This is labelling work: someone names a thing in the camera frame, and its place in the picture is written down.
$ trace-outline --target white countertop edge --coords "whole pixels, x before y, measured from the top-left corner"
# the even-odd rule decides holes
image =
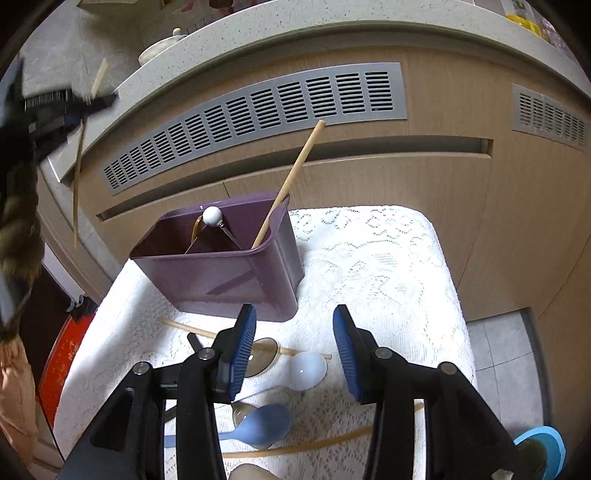
[[[126,115],[184,76],[247,47],[304,31],[359,24],[429,26],[474,35],[546,65],[587,97],[591,82],[560,50],[516,23],[461,0],[273,0],[222,18],[166,49],[119,87],[119,100],[87,125],[84,150]],[[78,135],[52,159],[63,179],[73,167]]]

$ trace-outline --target orange object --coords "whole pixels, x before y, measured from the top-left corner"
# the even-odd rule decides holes
[[[25,465],[33,459],[39,432],[35,423],[35,381],[19,336],[0,344],[0,435]]]
[[[43,369],[37,395],[47,423],[52,429],[64,382],[94,316],[94,313],[83,316],[78,322],[75,322],[71,316],[68,317]]]

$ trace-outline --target purple plastic caddy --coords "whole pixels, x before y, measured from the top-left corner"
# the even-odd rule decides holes
[[[296,289],[304,277],[287,213],[289,196],[271,214],[263,243],[250,249],[276,195],[263,193],[168,212],[129,257],[182,312],[236,318],[242,304],[252,303],[258,320],[285,322],[297,312]],[[242,250],[211,251],[227,245],[228,239],[219,228],[207,226],[191,247],[206,251],[185,254],[195,220],[211,205],[220,208],[225,226]]]

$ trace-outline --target white lace tablecloth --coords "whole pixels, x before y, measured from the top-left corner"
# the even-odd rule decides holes
[[[290,217],[306,272],[297,291],[299,309],[286,323],[259,322],[255,338],[270,336],[281,346],[332,353],[333,359],[326,378],[311,390],[280,388],[248,400],[290,409],[294,427],[275,446],[372,424],[374,406],[357,405],[346,388],[332,332],[332,312],[339,303],[347,304],[356,325],[370,330],[379,345],[421,365],[453,362],[476,384],[456,290],[435,230],[422,214],[398,206],[362,206],[293,210]],[[133,364],[145,360],[160,367],[193,353],[186,332],[162,325],[160,316],[214,332],[233,325],[232,319],[179,312],[128,261],[100,305],[63,388],[54,434],[65,455]],[[289,358],[279,355],[262,375],[245,384],[279,376]],[[217,409],[216,416],[219,431],[233,429],[229,406]],[[414,478],[423,479],[422,411],[416,419]],[[166,431],[174,431],[174,422]],[[234,440],[221,445],[223,452],[251,450]],[[368,447],[365,436],[296,455],[225,460],[226,473],[240,463],[255,463],[284,480],[361,479]],[[165,469],[167,479],[176,478],[174,449],[165,450]]]

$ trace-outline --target metal vent grille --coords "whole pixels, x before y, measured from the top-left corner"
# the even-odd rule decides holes
[[[520,85],[513,85],[515,126],[513,130],[546,137],[584,149],[587,122],[573,115],[560,102]]]
[[[406,117],[399,63],[308,70],[197,105],[127,145],[103,165],[103,172],[111,193],[116,194],[181,163],[234,145],[311,128],[320,118],[336,125]]]

